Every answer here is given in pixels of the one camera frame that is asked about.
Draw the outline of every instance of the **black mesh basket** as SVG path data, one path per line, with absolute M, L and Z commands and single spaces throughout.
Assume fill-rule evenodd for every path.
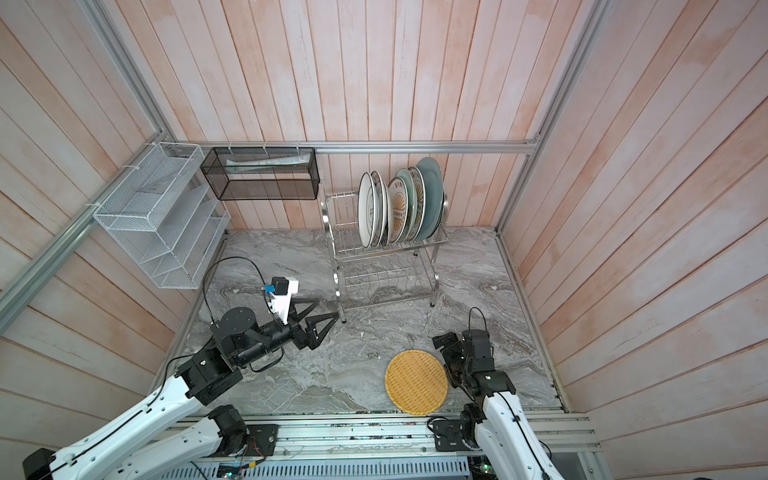
M 214 147 L 201 170 L 219 200 L 315 200 L 320 184 L 309 147 Z

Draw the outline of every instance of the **robotic arm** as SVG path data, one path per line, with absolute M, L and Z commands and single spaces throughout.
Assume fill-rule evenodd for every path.
M 138 480 L 215 452 L 247 449 L 248 428 L 233 406 L 215 408 L 205 419 L 167 439 L 146 445 L 183 417 L 210 404 L 243 379 L 242 368 L 293 341 L 316 349 L 339 314 L 309 316 L 319 299 L 296 300 L 294 278 L 273 277 L 266 286 L 273 318 L 259 325 L 249 308 L 236 307 L 214 321 L 208 342 L 147 398 L 84 439 L 57 452 L 39 449 L 23 461 L 27 480 Z M 309 304 L 301 311 L 296 305 Z M 326 322 L 318 331 L 319 324 Z M 271 362 L 261 372 L 282 359 Z
M 506 373 L 495 369 L 488 330 L 467 329 L 461 339 L 446 333 L 432 338 L 432 343 L 443 355 L 451 386 L 474 399 L 453 425 L 463 442 L 482 448 L 501 480 L 563 480 L 528 424 L 515 386 Z M 449 420 L 442 422 L 451 426 Z

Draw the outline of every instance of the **gray marble surface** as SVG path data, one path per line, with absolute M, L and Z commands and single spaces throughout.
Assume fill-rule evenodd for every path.
M 494 343 L 496 368 L 509 374 L 524 405 L 555 406 L 555 390 L 536 350 L 531 331 L 489 228 L 448 229 L 451 241 L 441 247 L 437 304 L 413 300 L 347 313 L 316 350 L 286 346 L 282 362 L 263 373 L 243 372 L 243 381 L 208 406 L 231 403 L 242 414 L 299 412 L 396 411 L 386 394 L 384 375 L 392 358 L 407 349 L 422 349 L 442 361 L 432 337 L 466 328 L 471 307 L 482 309 Z M 333 282 L 325 236 L 320 230 L 254 230 L 230 235 L 224 257 L 254 260 L 264 279 L 294 276 L 301 297 L 333 298 Z M 208 290 L 216 318 L 229 308 L 248 306 L 260 323 L 269 318 L 260 293 L 261 282 L 245 260 L 225 260 Z M 315 313 L 335 310 L 325 301 Z M 473 316 L 473 322 L 482 322 Z M 187 338 L 185 353 L 199 349 L 210 337 L 205 305 Z M 260 359 L 255 368 L 271 359 Z M 460 410 L 467 399 L 451 389 L 441 410 Z

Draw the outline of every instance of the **woven placemat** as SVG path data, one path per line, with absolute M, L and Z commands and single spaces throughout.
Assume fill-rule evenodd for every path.
M 392 359 L 384 377 L 386 392 L 397 408 L 411 415 L 439 409 L 448 395 L 442 364 L 422 350 L 406 350 Z

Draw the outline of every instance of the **black mounting plate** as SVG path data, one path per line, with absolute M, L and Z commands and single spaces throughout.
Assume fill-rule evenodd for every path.
M 275 454 L 275 442 L 277 441 L 277 425 L 274 424 L 258 424 L 248 425 L 248 444 L 245 451 L 246 456 L 263 456 L 271 457 Z M 253 447 L 253 442 L 259 447 L 259 452 Z
M 462 452 L 468 450 L 463 441 L 461 420 L 433 420 L 432 428 L 435 430 L 435 449 L 438 452 Z

